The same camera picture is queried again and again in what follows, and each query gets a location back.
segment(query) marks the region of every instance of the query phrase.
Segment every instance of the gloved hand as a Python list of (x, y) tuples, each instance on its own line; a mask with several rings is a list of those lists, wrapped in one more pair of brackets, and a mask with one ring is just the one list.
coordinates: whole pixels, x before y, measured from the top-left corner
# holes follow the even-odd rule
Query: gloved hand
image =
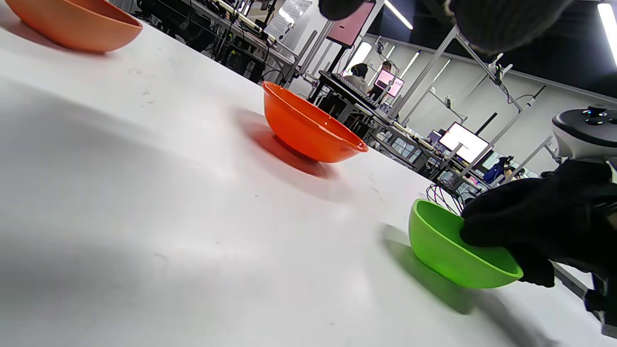
[(568, 160), (548, 178), (527, 178), (471, 201), (461, 239), (472, 246), (507, 248), (521, 281), (555, 285), (549, 260), (599, 275), (617, 272), (617, 185), (608, 164)]

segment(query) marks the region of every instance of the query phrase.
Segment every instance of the computer screen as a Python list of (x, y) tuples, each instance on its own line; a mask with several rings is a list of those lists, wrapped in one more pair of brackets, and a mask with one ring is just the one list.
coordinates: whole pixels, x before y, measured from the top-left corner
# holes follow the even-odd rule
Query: computer screen
[[(394, 80), (394, 75), (382, 69), (377, 76), (375, 85), (385, 90), (388, 84), (390, 84), (390, 81), (392, 80)], [(400, 78), (396, 78), (387, 93), (393, 98), (396, 98), (396, 96), (400, 92), (400, 89), (403, 88), (403, 83), (405, 83), (405, 81), (401, 80)]]
[(392, 96), (393, 98), (396, 98), (396, 96), (400, 92), (400, 89), (403, 88), (403, 83), (405, 83), (405, 81), (401, 80), (400, 78), (396, 78), (387, 93), (390, 94), (390, 96)]
[(489, 144), (459, 123), (452, 124), (445, 135), (439, 139), (439, 143), (443, 144), (451, 151), (453, 151), (459, 143), (462, 143), (463, 147), (458, 150), (457, 156), (463, 158), (466, 162), (472, 162), (476, 159), (482, 150)]

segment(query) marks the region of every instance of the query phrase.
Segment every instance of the white wall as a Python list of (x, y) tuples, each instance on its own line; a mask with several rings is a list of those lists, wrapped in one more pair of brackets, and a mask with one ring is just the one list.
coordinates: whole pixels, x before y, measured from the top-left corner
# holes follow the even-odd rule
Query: white wall
[[(394, 44), (397, 46), (390, 59), (403, 70), (418, 51), (418, 48), (401, 43)], [(420, 53), (403, 77), (403, 80), (405, 80), (404, 93), (407, 92), (431, 56), (431, 52), (423, 51)], [(449, 57), (442, 56), (438, 60), (420, 88), (404, 105), (400, 112), (401, 119), (411, 111), (416, 103), (415, 101), (431, 85), (433, 78), (449, 59)], [(437, 95), (443, 99), (449, 94), (450, 98), (453, 99), (452, 108), (469, 117), (464, 126), (472, 132), (475, 132), (493, 112), (497, 112), (497, 117), (480, 134), (485, 140), (490, 141), (518, 113), (518, 110), (514, 105), (507, 103), (506, 95), (488, 79), (470, 94), (483, 76), (484, 71), (477, 64), (453, 58), (452, 62), (432, 84), (437, 90)], [(504, 85), (508, 88), (510, 95), (517, 98), (522, 94), (535, 94), (544, 84), (530, 78), (506, 74)], [(523, 106), (528, 100), (527, 97), (520, 99), (520, 105)], [(495, 150), (504, 155), (512, 155), (516, 162), (521, 162), (546, 137), (552, 135), (551, 119), (555, 114), (568, 109), (584, 108), (594, 103), (606, 104), (607, 102), (557, 86), (547, 85), (538, 96), (535, 104), (525, 110), (519, 121), (497, 142)], [(457, 120), (456, 116), (439, 101), (432, 96), (427, 96), (411, 115), (408, 126), (420, 134), (427, 135), (433, 129), (447, 129), (452, 122)], [(546, 151), (541, 151), (526, 165), (527, 168), (535, 172), (553, 170), (556, 166), (557, 164)]]

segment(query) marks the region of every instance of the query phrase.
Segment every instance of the red-orange bowl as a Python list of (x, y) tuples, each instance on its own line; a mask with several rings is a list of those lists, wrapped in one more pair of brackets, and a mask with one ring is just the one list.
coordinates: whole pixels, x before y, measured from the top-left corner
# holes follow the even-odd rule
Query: red-orange bowl
[(265, 115), (278, 138), (320, 162), (339, 162), (368, 152), (366, 144), (317, 106), (272, 82), (262, 83)]
[(141, 23), (106, 0), (6, 0), (34, 31), (75, 51), (104, 53), (133, 41)]

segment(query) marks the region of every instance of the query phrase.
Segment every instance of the monitor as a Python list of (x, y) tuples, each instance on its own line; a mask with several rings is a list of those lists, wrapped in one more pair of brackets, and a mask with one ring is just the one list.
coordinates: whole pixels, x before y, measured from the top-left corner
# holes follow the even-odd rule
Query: monitor
[(349, 17), (336, 21), (326, 38), (345, 48), (351, 48), (374, 6), (374, 0), (364, 2), (360, 8)]
[(393, 98), (396, 98), (396, 96), (400, 92), (400, 89), (403, 88), (403, 83), (405, 83), (405, 81), (401, 80), (400, 78), (395, 79), (395, 76), (393, 74), (381, 69), (381, 71), (379, 71), (377, 79), (375, 80), (375, 85), (385, 90), (387, 89), (387, 86), (392, 80), (394, 80), (394, 82), (390, 86), (390, 90), (388, 90), (387, 93)]
[(399, 94), (400, 89), (403, 88), (403, 83), (405, 83), (405, 81), (401, 80), (400, 78), (396, 78), (394, 80), (394, 83), (390, 86), (390, 90), (387, 91), (387, 93), (392, 96), (393, 98), (396, 98), (396, 96)]
[(444, 153), (447, 151), (447, 148), (443, 144), (439, 143), (439, 139), (441, 138), (440, 133), (433, 130), (427, 137), (431, 139), (431, 145), (433, 146), (434, 149), (440, 151), (441, 153)]
[(459, 123), (452, 124), (445, 135), (439, 139), (439, 143), (443, 144), (451, 151), (453, 151), (459, 143), (462, 143), (463, 147), (458, 150), (457, 156), (461, 157), (466, 162), (472, 162), (482, 153), (482, 150), (489, 145), (488, 142), (476, 136), (476, 134)]

